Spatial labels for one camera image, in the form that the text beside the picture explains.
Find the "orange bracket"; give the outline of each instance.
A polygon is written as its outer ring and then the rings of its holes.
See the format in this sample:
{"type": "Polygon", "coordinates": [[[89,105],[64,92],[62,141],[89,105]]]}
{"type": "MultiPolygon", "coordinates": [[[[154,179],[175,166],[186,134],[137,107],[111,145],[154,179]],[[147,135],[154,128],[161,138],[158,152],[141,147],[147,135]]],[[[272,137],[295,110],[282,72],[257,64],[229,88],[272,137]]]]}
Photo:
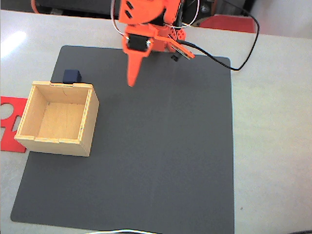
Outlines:
{"type": "Polygon", "coordinates": [[[122,39],[123,51],[128,55],[128,85],[133,87],[136,83],[137,76],[141,67],[142,59],[148,57],[152,50],[164,51],[167,45],[171,45],[181,54],[189,59],[193,59],[195,55],[182,45],[177,43],[168,35],[160,36],[159,31],[151,24],[128,25],[125,29],[125,36],[122,39]],[[148,45],[146,51],[137,51],[129,49],[128,40],[131,34],[148,37],[148,45]]]}

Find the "black cable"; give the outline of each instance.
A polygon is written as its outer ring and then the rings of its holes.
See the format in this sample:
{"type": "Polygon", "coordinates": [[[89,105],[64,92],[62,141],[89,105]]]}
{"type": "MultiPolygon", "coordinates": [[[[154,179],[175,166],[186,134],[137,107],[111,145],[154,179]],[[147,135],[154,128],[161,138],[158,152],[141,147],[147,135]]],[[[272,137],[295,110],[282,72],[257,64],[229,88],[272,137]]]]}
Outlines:
{"type": "Polygon", "coordinates": [[[186,6],[186,9],[188,9],[195,1],[196,1],[196,0],[193,0],[190,4],[188,4],[188,5],[186,6]]]}
{"type": "Polygon", "coordinates": [[[294,233],[289,233],[289,234],[312,234],[312,230],[294,232],[294,233]]]}
{"type": "Polygon", "coordinates": [[[231,5],[231,6],[234,6],[238,9],[240,9],[241,11],[243,11],[245,14],[247,14],[248,16],[250,16],[251,18],[253,18],[253,20],[255,21],[256,25],[257,25],[257,33],[256,33],[256,36],[255,36],[255,39],[254,39],[254,42],[253,42],[253,46],[246,58],[246,60],[243,62],[243,64],[239,67],[239,68],[234,68],[234,67],[231,67],[231,66],[228,66],[226,65],[225,63],[221,62],[220,60],[218,60],[217,58],[215,58],[213,55],[209,54],[207,51],[205,51],[204,49],[200,48],[199,46],[191,43],[191,42],[188,42],[188,41],[184,41],[184,40],[177,40],[178,43],[182,44],[182,45],[187,45],[187,46],[190,46],[192,48],[195,48],[201,52],[203,52],[205,55],[209,56],[210,58],[212,58],[214,61],[220,63],[222,66],[225,66],[226,68],[229,68],[233,71],[239,71],[240,69],[243,68],[243,66],[246,64],[246,62],[248,61],[250,55],[252,54],[253,50],[254,50],[254,46],[258,40],[258,36],[259,36],[259,32],[260,32],[260,24],[259,22],[257,21],[257,19],[255,17],[253,17],[248,11],[244,10],[243,8],[240,8],[238,6],[235,6],[233,3],[230,3],[228,2],[227,0],[223,0],[224,2],[226,2],[227,4],[231,5]]]}

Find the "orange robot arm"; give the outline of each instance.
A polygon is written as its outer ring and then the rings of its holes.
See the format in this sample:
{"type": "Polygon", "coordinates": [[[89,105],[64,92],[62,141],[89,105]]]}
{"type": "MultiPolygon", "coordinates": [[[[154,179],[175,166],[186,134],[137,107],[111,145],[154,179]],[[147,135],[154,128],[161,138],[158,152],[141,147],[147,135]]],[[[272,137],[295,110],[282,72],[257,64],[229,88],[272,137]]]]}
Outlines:
{"type": "Polygon", "coordinates": [[[176,32],[169,26],[177,18],[181,1],[183,0],[121,0],[119,21],[128,24],[122,46],[128,54],[129,86],[134,86],[142,59],[148,57],[152,50],[177,50],[188,59],[195,57],[174,40],[178,37],[184,39],[183,29],[179,30],[182,32],[176,32]]]}

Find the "white cable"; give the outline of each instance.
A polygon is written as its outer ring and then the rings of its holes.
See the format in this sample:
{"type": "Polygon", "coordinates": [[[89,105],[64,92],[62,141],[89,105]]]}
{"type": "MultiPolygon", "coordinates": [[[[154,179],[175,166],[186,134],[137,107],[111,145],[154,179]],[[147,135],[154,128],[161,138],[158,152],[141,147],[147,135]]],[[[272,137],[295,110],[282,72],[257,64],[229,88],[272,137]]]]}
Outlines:
{"type": "Polygon", "coordinates": [[[192,23],[194,23],[197,15],[198,15],[198,12],[199,12],[199,6],[200,6],[200,0],[197,0],[197,10],[196,10],[196,14],[194,16],[194,19],[189,23],[189,24],[186,24],[184,26],[181,26],[181,27],[177,27],[177,26],[172,26],[172,25],[168,25],[166,24],[167,26],[171,27],[171,28],[187,28],[188,26],[191,26],[192,23]]]}
{"type": "Polygon", "coordinates": [[[115,0],[112,0],[112,3],[111,3],[111,19],[112,19],[112,23],[113,23],[113,26],[116,29],[116,31],[120,35],[124,36],[124,34],[117,28],[117,25],[116,25],[116,22],[115,22],[115,18],[114,18],[114,11],[115,11],[115,0]]]}
{"type": "Polygon", "coordinates": [[[132,229],[121,229],[121,230],[112,230],[112,231],[100,231],[100,232],[86,233],[86,234],[115,234],[115,233],[158,234],[158,233],[150,233],[150,232],[139,231],[139,230],[132,230],[132,229]]]}

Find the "metal screw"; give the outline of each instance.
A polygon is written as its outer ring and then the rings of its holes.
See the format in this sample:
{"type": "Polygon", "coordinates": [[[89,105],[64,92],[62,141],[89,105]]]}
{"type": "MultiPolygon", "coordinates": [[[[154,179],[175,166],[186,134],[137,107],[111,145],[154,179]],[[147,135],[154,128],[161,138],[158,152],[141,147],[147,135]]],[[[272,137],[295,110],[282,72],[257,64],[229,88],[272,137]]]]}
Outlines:
{"type": "Polygon", "coordinates": [[[146,47],[149,48],[150,45],[151,45],[151,41],[150,41],[150,40],[147,40],[147,41],[146,41],[146,47]]]}
{"type": "Polygon", "coordinates": [[[210,8],[209,8],[208,5],[202,4],[202,6],[200,7],[200,11],[201,11],[202,13],[206,14],[206,13],[210,12],[210,8]]]}

